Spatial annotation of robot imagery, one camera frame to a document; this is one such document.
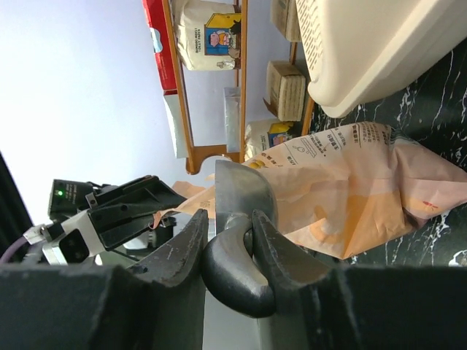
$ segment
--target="wooden shelf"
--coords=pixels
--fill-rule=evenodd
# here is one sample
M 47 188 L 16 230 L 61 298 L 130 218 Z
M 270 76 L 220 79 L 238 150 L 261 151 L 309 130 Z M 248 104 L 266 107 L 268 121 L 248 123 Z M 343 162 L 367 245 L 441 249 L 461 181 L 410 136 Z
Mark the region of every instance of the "wooden shelf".
M 174 34 L 173 16 L 169 0 L 163 1 L 163 12 L 169 34 L 169 48 L 171 53 L 172 64 L 174 67 L 175 81 L 177 86 L 177 94 L 180 101 L 180 111 L 182 116 L 182 127 L 184 139 L 187 147 L 188 157 L 186 159 L 185 168 L 189 174 L 197 174 L 201 170 L 201 165 L 209 157 L 223 156 L 232 159 L 237 163 L 243 163 L 245 151 L 245 123 L 247 111 L 247 33 L 248 33 L 248 0 L 242 1 L 242 36 L 241 36 L 241 53 L 240 53 L 240 70 L 235 71 L 235 86 L 241 87 L 240 93 L 240 126 L 239 126 L 239 144 L 240 152 L 227 152 L 227 146 L 224 144 L 216 144 L 211 146 L 196 146 L 193 142 L 193 133 L 191 130 L 190 110 L 188 108 L 188 100 L 186 96 L 185 80 L 183 78 L 182 61 L 178 57 L 177 39 Z M 235 5 L 239 5 L 239 0 L 235 0 Z M 290 46 L 290 62 L 295 63 L 297 53 L 297 44 L 292 43 Z M 306 114 L 304 118 L 304 126 L 302 135 L 306 131 L 308 133 L 309 124 L 312 118 L 314 102 L 311 98 L 306 106 Z

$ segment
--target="black marble countertop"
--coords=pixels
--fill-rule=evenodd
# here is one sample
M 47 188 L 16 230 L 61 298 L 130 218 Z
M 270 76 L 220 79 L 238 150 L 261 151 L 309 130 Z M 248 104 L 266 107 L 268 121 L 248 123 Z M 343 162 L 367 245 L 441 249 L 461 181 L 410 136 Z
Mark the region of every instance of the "black marble countertop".
M 333 119 L 314 109 L 311 132 L 374 121 L 407 136 L 467 170 L 467 39 L 410 86 L 380 101 L 361 104 Z M 433 218 L 425 227 L 348 260 L 377 265 L 467 266 L 467 206 Z

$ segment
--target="red packaging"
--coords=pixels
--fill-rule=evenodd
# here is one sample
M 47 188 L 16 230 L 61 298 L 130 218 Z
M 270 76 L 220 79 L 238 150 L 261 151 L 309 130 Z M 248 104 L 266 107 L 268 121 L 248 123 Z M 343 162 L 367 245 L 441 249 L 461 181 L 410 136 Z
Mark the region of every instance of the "red packaging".
M 174 66 L 169 47 L 169 35 L 163 14 L 162 0 L 143 0 L 147 23 L 154 41 L 155 61 L 164 90 L 176 90 Z

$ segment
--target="white backdrop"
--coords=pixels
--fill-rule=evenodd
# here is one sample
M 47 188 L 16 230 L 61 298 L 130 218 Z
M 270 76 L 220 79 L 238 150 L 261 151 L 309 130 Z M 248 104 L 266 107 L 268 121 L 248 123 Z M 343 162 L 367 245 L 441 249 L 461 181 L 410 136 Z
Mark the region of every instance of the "white backdrop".
M 249 119 L 268 112 L 266 65 L 288 43 L 269 1 L 250 2 Z M 233 72 L 186 71 L 196 144 L 225 142 L 223 88 Z M 52 179 L 122 184 L 157 175 L 207 185 L 175 159 L 140 0 L 0 0 L 0 150 L 35 223 Z

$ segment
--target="black fabric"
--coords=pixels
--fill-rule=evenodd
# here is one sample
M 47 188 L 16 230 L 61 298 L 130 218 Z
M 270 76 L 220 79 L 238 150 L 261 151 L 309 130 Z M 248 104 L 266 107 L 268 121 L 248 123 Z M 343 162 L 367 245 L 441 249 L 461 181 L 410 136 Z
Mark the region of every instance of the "black fabric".
M 32 226 L 31 218 L 0 153 L 0 254 Z M 20 261 L 27 245 L 11 261 Z

